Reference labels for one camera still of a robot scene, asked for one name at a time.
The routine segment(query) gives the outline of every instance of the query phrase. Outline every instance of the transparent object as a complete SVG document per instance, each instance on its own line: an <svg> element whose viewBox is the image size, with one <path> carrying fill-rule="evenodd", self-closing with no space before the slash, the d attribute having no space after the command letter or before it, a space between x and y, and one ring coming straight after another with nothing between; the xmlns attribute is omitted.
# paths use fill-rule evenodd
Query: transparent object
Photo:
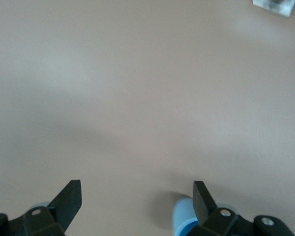
<svg viewBox="0 0 295 236"><path fill-rule="evenodd" d="M266 10L289 17L295 4L295 0L253 0L254 5Z"/></svg>

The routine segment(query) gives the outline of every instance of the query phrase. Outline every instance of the gray surface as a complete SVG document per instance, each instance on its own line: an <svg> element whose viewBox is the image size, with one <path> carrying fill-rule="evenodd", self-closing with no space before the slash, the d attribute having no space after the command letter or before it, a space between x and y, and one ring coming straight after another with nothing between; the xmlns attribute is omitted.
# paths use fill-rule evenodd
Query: gray surface
<svg viewBox="0 0 295 236"><path fill-rule="evenodd" d="M71 179L69 236L169 236L193 180L295 232L295 8L0 0L0 212Z"/></svg>

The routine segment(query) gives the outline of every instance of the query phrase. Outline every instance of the screw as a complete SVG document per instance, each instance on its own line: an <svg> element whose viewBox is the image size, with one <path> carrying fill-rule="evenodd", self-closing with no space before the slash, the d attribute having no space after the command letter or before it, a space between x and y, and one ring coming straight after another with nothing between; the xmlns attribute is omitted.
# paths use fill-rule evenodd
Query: screw
<svg viewBox="0 0 295 236"><path fill-rule="evenodd" d="M31 212L31 215L38 215L40 212L41 212L40 209L36 209Z"/></svg>
<svg viewBox="0 0 295 236"><path fill-rule="evenodd" d="M226 209L221 210L221 214L222 214L223 216L231 216L231 215L232 215L232 214L231 214L228 210L226 210Z"/></svg>
<svg viewBox="0 0 295 236"><path fill-rule="evenodd" d="M266 218L266 217L262 218L261 221L262 221L262 223L264 223L265 225L268 225L268 226L274 225L274 222L271 219Z"/></svg>

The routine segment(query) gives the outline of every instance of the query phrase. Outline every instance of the blue cup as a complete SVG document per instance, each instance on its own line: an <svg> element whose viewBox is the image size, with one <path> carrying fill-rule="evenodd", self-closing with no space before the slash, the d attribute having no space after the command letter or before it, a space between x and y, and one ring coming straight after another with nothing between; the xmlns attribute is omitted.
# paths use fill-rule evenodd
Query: blue cup
<svg viewBox="0 0 295 236"><path fill-rule="evenodd" d="M198 219L192 205L192 198L182 198L174 206L174 236L186 236L196 225Z"/></svg>

